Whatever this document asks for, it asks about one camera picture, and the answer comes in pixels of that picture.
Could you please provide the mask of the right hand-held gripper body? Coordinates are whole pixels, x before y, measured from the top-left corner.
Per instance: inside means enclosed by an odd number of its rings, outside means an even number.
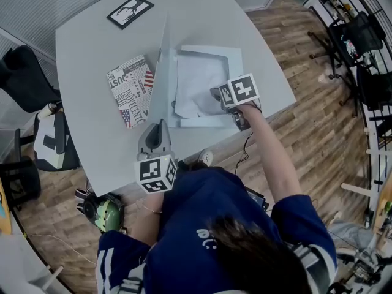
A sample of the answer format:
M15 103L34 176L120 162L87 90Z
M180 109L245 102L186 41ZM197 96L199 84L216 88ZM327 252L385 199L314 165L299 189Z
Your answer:
M223 111L232 115L234 123L240 131L247 130L250 125L238 106L252 103L258 108L255 101L259 98L260 94L251 73L232 78L218 87L218 101Z

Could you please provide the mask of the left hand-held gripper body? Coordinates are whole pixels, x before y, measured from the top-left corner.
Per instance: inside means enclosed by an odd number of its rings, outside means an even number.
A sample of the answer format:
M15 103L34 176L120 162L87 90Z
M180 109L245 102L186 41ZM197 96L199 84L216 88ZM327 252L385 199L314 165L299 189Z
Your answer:
M173 189L178 168L171 147L148 149L142 146L134 168L136 182L147 194Z

